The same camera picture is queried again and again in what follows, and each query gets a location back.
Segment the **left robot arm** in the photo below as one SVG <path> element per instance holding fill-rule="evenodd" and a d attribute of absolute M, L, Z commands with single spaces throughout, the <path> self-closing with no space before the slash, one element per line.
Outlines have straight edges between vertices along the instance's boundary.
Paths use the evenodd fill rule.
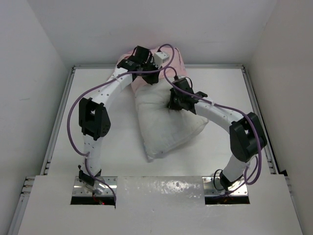
<path fill-rule="evenodd" d="M 97 89 L 90 98 L 79 102 L 79 126 L 82 129 L 84 153 L 87 153 L 80 167 L 79 179 L 90 188 L 94 187 L 93 177 L 101 175 L 100 155 L 103 137 L 109 132 L 111 121 L 108 109 L 113 100 L 138 76 L 148 84 L 158 82 L 159 69 L 169 59 L 160 50 L 151 53 L 149 49 L 138 46 L 135 53 L 122 59 L 108 79 L 109 84 Z"/>

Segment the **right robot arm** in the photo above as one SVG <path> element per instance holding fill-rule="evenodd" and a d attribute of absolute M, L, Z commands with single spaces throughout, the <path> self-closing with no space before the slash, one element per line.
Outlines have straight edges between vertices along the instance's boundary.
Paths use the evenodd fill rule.
<path fill-rule="evenodd" d="M 262 165 L 261 151 L 268 142 L 258 116 L 253 112 L 245 114 L 238 109 L 207 100 L 207 94 L 193 91 L 192 82 L 188 77 L 175 76 L 170 84 L 172 88 L 169 109 L 186 110 L 205 117 L 229 134 L 232 155 L 219 175 L 222 189 L 228 190 L 242 176 L 246 176 L 252 157 L 259 161 L 259 175 Z"/>

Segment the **white pillow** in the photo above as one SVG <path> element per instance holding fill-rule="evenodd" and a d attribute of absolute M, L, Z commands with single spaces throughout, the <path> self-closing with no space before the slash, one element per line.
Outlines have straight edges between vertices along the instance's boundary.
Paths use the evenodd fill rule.
<path fill-rule="evenodd" d="M 209 120 L 192 112 L 170 110 L 171 85 L 164 79 L 134 93 L 135 109 L 143 144 L 149 149 L 147 161 L 164 158 L 199 135 Z"/>

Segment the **pink pillowcase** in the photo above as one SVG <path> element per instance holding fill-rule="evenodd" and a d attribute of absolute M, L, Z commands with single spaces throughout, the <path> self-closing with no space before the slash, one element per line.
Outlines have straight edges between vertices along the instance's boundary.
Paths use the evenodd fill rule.
<path fill-rule="evenodd" d="M 173 52 L 172 52 L 172 49 L 169 47 L 169 46 L 165 46 L 161 49 L 161 51 L 169 54 L 170 56 L 170 59 L 172 58 L 172 55 L 173 55 Z M 182 55 L 179 51 L 178 48 L 174 47 L 174 59 L 173 61 L 171 62 L 170 64 L 170 67 L 173 67 L 178 76 L 187 76 L 187 72 L 186 72 L 186 68 L 185 68 L 185 64 L 184 64 L 184 61 L 183 61 L 183 58 L 182 58 Z M 126 54 L 123 54 L 120 56 L 120 58 L 117 60 L 117 63 L 116 63 L 116 66 L 118 65 L 118 63 L 122 60 L 122 59 L 128 59 L 132 54 L 132 51 L 129 51 L 128 53 Z M 175 72 L 172 70 L 172 69 L 167 69 L 166 70 L 166 76 L 168 78 L 170 77 L 174 77 L 175 75 Z M 131 87 L 132 87 L 132 90 L 134 93 L 136 93 L 136 90 L 143 87 L 143 86 L 146 86 L 148 85 L 142 77 L 137 77 L 136 80 L 131 84 Z"/>

